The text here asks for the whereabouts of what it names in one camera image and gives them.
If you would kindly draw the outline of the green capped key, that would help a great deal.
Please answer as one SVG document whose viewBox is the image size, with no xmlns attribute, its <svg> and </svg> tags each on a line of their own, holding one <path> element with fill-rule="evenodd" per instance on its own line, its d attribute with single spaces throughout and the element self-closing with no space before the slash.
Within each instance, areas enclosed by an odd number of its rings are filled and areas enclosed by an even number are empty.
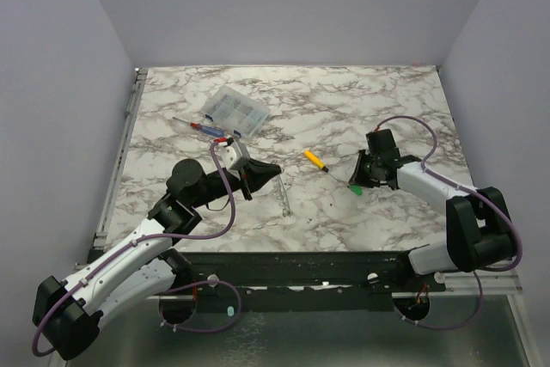
<svg viewBox="0 0 550 367">
<path fill-rule="evenodd" d="M 357 196 L 361 196 L 363 194 L 363 191 L 361 189 L 360 186 L 356 186 L 356 185 L 348 185 L 347 186 L 354 194 L 356 194 Z"/>
</svg>

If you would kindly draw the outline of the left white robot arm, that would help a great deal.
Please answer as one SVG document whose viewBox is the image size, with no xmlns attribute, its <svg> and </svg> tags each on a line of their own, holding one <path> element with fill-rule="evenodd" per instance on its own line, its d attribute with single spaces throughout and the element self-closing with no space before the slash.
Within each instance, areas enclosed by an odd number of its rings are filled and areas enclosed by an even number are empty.
<svg viewBox="0 0 550 367">
<path fill-rule="evenodd" d="M 212 160 L 216 169 L 209 174 L 194 159 L 176 163 L 165 194 L 122 242 L 70 276 L 40 283 L 32 315 L 35 357 L 56 352 L 72 360 L 90 347 L 104 325 L 141 299 L 195 291 L 207 283 L 174 247 L 197 238 L 192 233 L 202 219 L 197 209 L 226 198 L 234 221 L 235 193 L 251 199 L 281 173 L 277 164 L 247 156 L 224 154 Z"/>
</svg>

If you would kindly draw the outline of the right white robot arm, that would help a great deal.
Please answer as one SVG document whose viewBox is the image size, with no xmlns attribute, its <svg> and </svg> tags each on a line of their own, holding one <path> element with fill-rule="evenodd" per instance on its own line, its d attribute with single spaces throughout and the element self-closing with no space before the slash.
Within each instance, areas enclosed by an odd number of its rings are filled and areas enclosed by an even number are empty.
<svg viewBox="0 0 550 367">
<path fill-rule="evenodd" d="M 415 290 L 434 272 L 497 272 L 517 265 L 523 247 L 497 188 L 464 186 L 436 174 L 416 156 L 403 156 L 389 129 L 370 132 L 366 140 L 368 149 L 358 153 L 351 185 L 405 191 L 445 217 L 444 239 L 410 250 L 395 268 L 401 289 Z"/>
</svg>

